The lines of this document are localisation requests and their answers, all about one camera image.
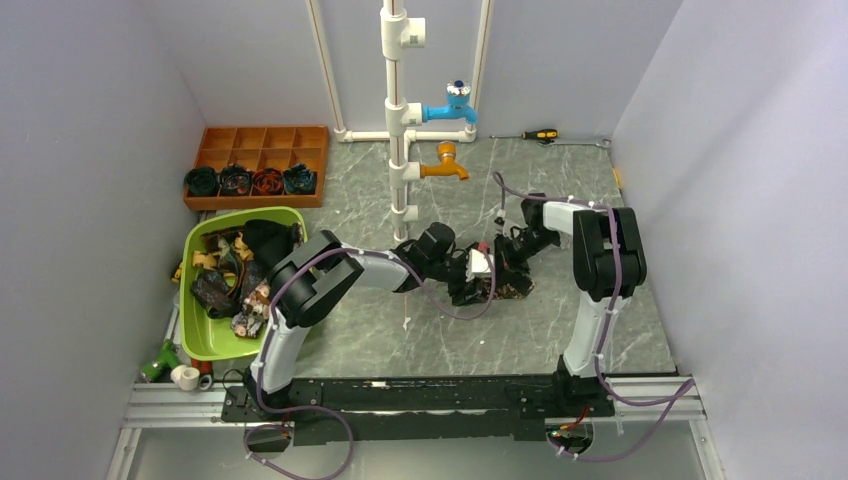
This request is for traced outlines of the brown floral tie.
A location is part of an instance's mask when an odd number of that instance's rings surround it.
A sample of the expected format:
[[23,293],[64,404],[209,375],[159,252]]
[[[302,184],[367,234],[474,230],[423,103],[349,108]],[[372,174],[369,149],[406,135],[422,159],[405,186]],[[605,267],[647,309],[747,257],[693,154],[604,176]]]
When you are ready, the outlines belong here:
[[526,298],[535,288],[532,278],[521,272],[502,271],[496,274],[493,298],[517,300]]

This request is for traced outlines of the orange wooden compartment tray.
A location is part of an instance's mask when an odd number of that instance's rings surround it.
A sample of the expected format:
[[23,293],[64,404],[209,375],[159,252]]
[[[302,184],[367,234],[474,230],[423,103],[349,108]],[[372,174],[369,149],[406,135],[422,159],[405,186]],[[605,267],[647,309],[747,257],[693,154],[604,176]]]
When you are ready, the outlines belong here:
[[323,205],[328,165],[329,129],[323,125],[215,126],[205,130],[193,168],[209,166],[218,174],[226,166],[240,164],[254,173],[273,167],[282,173],[297,163],[317,172],[313,195],[193,197],[183,181],[183,200],[194,211],[252,209],[286,206],[296,209]]

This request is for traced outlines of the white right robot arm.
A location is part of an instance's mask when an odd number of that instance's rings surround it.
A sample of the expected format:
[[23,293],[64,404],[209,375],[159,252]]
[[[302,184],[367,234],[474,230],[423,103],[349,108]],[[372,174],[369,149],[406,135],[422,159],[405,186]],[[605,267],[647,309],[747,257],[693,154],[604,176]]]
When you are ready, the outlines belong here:
[[528,196],[521,208],[524,226],[495,236],[493,288],[529,292],[528,260],[570,236],[579,307],[571,339],[552,375],[551,401],[564,415],[605,409],[611,403],[603,378],[608,340],[621,310],[647,276],[635,213],[544,195]]

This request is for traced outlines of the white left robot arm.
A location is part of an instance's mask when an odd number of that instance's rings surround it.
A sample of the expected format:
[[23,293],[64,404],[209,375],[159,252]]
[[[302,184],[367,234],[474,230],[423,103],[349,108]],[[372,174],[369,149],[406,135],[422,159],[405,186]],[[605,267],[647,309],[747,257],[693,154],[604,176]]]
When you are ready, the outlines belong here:
[[439,222],[389,250],[357,248],[329,230],[288,254],[264,244],[257,258],[267,270],[270,319],[260,351],[243,377],[248,407],[264,420],[285,411],[307,334],[354,287],[406,293],[433,280],[446,286],[455,306],[493,301],[495,262],[484,254],[485,269],[475,273],[477,252],[457,248],[454,231]]

